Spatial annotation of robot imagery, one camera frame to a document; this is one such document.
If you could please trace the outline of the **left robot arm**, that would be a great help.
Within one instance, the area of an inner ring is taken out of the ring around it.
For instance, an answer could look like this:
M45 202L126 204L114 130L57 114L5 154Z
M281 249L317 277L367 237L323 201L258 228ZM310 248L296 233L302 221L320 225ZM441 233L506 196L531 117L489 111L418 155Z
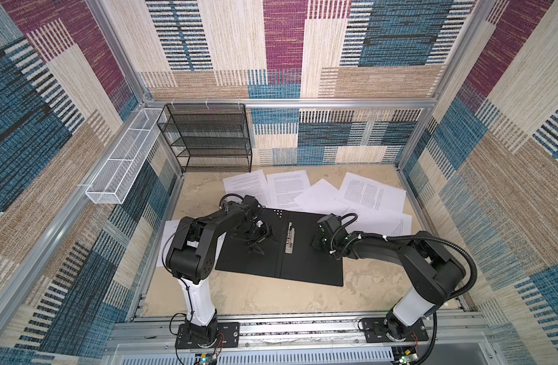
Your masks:
M264 211L256 197L229 193L221 198L216 212L180 221L162 259L165 269L186 291L187 314L178 340L203 348L221 340L208 282L215 267L218 239L230 237L244 243L248 253L263 256L262 244L273 239L272 228L262 221Z

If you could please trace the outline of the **white paper technical drawing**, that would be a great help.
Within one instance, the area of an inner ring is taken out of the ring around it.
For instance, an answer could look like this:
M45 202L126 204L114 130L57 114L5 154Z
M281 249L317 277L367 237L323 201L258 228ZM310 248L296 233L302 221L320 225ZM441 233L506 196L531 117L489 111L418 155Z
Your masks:
M171 240L173 239L171 236L177 231L177 228L178 228L179 224L180 224L180 220L166 221L165 222L164 230L163 230L163 234L162 234L162 238L161 238L161 242L160 242L160 249L159 249L158 257L157 257L157 261L156 261L156 267L157 268L163 268L164 267L164 264L162 263L162 260L164 260L165 257L166 257L167 248L171 244ZM222 249L225 237L226 237L226 234L221 234L221 236L218 237L217 246L216 246L216 253L215 253L215 262L218 261L218 257L221 253L221 249Z

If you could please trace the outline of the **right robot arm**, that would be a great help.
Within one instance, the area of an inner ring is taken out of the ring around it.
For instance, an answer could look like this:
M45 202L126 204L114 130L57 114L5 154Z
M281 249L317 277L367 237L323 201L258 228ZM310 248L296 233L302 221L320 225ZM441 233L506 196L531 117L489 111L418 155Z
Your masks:
M355 221L358 215L321 217L312 246L336 259L375 259L403 267L412 288L389 310L381 325L393 342L405 340L422 317L434 314L445 302L475 285L477 267L460 246L426 231L394 237L362 231L349 233L349 223L342 222L348 217Z

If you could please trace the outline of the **orange black file folder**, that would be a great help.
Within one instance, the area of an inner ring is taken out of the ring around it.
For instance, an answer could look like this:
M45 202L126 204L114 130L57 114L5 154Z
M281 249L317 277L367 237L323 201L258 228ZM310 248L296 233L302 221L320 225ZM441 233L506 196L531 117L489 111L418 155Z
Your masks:
M343 262L312 246L321 214L267 208L262 221L274 236L260 246L261 255L226 236L215 269L335 287L344 285Z

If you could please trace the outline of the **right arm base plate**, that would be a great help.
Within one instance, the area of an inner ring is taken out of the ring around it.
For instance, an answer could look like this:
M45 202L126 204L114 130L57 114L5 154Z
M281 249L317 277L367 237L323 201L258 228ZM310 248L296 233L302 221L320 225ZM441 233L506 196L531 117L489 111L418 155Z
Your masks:
M411 326L406 326L393 318L362 318L357 323L357 328L364 334L367 343L429 341L422 319L418 319Z

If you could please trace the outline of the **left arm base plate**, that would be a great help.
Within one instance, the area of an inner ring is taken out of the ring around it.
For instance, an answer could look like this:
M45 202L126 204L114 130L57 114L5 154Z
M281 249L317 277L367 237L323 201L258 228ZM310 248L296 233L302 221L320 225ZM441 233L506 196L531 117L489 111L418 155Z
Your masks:
M197 326L189 322L180 325L174 347L177 350L214 349L220 343L223 349L237 348L239 345L239 322L217 322Z

